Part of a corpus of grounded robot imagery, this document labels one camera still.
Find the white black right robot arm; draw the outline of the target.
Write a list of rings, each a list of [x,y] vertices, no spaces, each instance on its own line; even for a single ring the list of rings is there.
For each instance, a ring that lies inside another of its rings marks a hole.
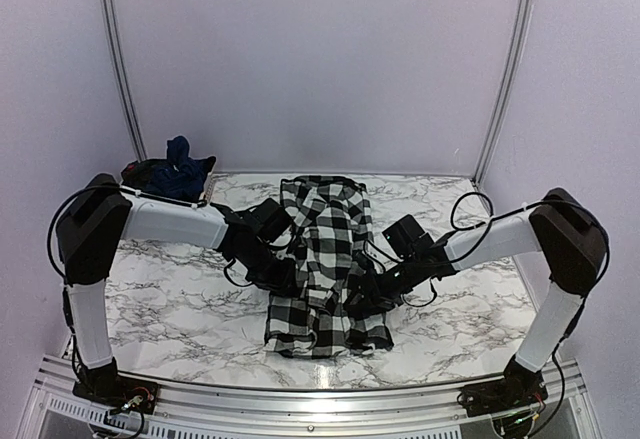
[[[506,407],[519,405],[541,383],[542,368],[575,329],[610,260],[606,230],[562,188],[478,225],[453,228],[439,239],[433,239],[411,215],[383,235],[399,260],[378,273],[371,259],[357,254],[364,272],[350,277],[352,293],[345,304],[357,316],[388,312],[423,282],[452,277],[481,264],[529,253],[545,259],[548,292],[503,377],[484,391],[465,393],[474,401],[498,399]]]

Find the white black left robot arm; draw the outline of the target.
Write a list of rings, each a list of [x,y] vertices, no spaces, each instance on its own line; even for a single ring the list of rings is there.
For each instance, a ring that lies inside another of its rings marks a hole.
[[[246,282],[274,295],[296,292],[296,265],[272,248],[291,223],[267,199],[234,210],[224,204],[164,198],[99,174],[68,197],[47,232],[48,256],[63,280],[65,321],[72,336],[77,381],[106,404],[126,395],[112,352],[106,317],[106,282],[116,253],[129,241],[184,244],[240,264]]]

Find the black white plaid shirt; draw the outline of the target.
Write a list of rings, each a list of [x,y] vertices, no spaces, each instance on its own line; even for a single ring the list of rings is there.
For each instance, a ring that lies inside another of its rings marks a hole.
[[[305,359],[392,349],[384,313],[364,318],[345,309],[365,275],[356,257],[373,239],[366,186],[343,176],[303,175],[280,182],[280,203],[293,219],[285,257],[295,262],[297,291],[269,296],[265,348]]]

